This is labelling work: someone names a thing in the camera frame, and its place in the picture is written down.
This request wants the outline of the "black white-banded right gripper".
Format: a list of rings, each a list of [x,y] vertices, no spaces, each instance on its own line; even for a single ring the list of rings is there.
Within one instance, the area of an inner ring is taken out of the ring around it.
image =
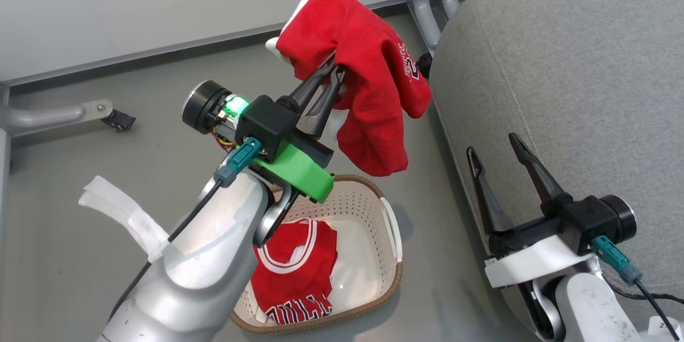
[[[521,137],[516,133],[508,137],[518,162],[532,179],[546,217],[514,227],[489,186],[476,150],[467,148],[477,206],[494,257],[485,268],[493,288],[527,283],[587,261],[597,237],[620,244],[635,236],[635,213],[623,199],[588,196],[567,203],[567,192]]]

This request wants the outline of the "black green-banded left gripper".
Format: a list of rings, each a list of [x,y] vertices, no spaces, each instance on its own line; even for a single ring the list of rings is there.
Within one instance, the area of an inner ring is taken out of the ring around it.
[[[340,97],[345,74],[346,68],[335,66],[335,55],[329,55],[289,96],[275,100],[261,95],[252,102],[215,81],[203,81],[186,97],[182,120],[199,133],[212,135],[222,147],[237,150],[249,139],[256,140],[260,152],[249,169],[271,184],[289,185],[296,195],[323,203],[334,186],[327,171],[334,152],[317,139]],[[301,132],[298,110],[305,110],[329,78],[330,84],[305,114]]]

